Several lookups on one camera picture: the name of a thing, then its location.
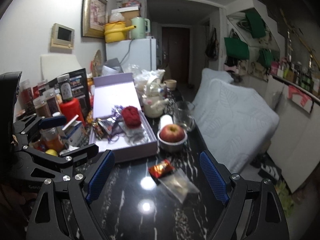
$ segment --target door frame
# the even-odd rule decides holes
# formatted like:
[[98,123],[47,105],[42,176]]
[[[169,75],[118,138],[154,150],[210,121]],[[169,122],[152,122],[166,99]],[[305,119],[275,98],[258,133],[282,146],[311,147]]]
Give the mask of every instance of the door frame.
[[192,50],[193,50],[193,35],[192,35],[192,26],[191,25],[183,25],[183,24],[159,24],[161,27],[161,35],[158,34],[158,39],[159,39],[159,50],[160,50],[160,55],[161,55],[161,64],[162,64],[162,27],[176,27],[176,28],[185,28],[189,29],[189,76],[188,76],[188,84],[191,84],[192,82]]

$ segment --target framed painting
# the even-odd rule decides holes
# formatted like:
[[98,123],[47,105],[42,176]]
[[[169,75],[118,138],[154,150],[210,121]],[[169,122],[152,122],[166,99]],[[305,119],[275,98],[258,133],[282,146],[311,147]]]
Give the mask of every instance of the framed painting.
[[83,0],[82,37],[104,38],[104,24],[107,22],[106,0]]

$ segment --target lavender gift box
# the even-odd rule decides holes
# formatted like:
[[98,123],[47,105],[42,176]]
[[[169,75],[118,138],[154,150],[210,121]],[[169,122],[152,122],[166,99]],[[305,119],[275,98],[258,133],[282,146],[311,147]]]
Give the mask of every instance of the lavender gift box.
[[124,135],[120,135],[115,142],[109,142],[103,138],[99,140],[91,131],[89,143],[95,143],[99,147],[99,158],[105,150],[112,150],[116,156],[116,163],[139,159],[157,154],[157,139],[147,119],[141,111],[139,99],[134,87],[132,73],[119,73],[109,76],[94,78],[93,118],[103,118],[111,115],[111,109],[115,105],[135,106],[139,110],[142,126],[148,134],[146,143],[130,145]]

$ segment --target apple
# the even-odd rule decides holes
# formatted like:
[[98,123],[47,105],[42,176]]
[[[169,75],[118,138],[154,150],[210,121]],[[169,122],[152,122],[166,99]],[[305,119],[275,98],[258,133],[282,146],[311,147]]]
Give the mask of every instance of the apple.
[[167,124],[159,134],[161,140],[175,143],[182,141],[185,137],[184,130],[177,124]]

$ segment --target refrigerator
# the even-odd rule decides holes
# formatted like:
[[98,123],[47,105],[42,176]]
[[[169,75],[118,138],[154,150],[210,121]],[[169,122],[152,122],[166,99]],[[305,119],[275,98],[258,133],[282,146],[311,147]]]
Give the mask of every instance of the refrigerator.
[[156,39],[106,43],[106,54],[107,60],[113,58],[118,58],[119,62],[123,60],[121,63],[122,68],[127,68],[129,64],[134,64],[148,71],[156,70]]

